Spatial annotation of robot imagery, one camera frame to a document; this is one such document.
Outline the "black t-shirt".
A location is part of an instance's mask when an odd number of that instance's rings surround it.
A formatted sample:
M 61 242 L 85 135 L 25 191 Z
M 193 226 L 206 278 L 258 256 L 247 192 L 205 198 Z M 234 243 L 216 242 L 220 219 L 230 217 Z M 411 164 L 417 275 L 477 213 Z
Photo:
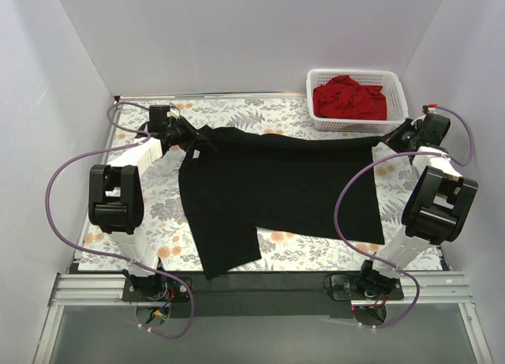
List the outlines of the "black t-shirt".
M 203 127 L 178 185 L 206 278 L 259 260 L 259 229 L 384 244 L 368 168 L 378 143 Z

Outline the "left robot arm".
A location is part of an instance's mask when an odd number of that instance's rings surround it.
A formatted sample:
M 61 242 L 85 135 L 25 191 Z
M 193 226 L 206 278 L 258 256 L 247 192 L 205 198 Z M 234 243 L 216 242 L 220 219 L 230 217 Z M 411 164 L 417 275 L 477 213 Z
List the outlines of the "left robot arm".
M 151 105 L 148 121 L 139 128 L 134 146 L 90 170 L 90 223 L 110 236 L 128 259 L 128 268 L 122 273 L 131 288 L 152 301 L 166 295 L 168 282 L 153 272 L 163 270 L 163 264 L 141 231 L 144 199 L 140 179 L 171 147 L 188 142 L 195 133 L 173 104 Z

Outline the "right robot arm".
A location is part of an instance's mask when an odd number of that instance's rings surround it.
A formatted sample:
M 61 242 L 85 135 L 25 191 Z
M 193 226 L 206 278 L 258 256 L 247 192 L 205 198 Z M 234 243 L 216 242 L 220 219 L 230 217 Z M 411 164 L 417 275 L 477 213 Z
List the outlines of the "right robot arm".
M 356 280 L 365 298 L 387 296 L 400 287 L 401 269 L 420 253 L 461 233 L 477 195 L 478 183 L 453 167 L 442 142 L 451 126 L 435 105 L 424 106 L 424 116 L 406 119 L 382 137 L 395 152 L 416 152 L 410 164 L 417 184 L 402 214 L 402 229 L 377 254 L 361 266 Z

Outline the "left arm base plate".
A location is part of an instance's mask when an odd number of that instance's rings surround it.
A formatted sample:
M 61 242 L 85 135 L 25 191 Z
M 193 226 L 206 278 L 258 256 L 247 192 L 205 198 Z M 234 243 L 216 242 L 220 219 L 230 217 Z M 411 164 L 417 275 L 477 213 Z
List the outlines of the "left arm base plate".
M 185 278 L 186 285 L 164 276 L 131 277 L 125 279 L 122 293 L 123 302 L 188 302 L 191 278 Z

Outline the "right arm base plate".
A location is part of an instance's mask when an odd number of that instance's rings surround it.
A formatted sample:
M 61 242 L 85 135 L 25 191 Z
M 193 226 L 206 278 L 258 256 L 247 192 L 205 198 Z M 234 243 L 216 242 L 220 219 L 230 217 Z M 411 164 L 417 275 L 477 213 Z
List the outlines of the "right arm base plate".
M 375 302 L 404 299 L 398 279 L 371 280 L 358 272 L 333 272 L 323 279 L 323 287 L 335 301 L 363 300 Z

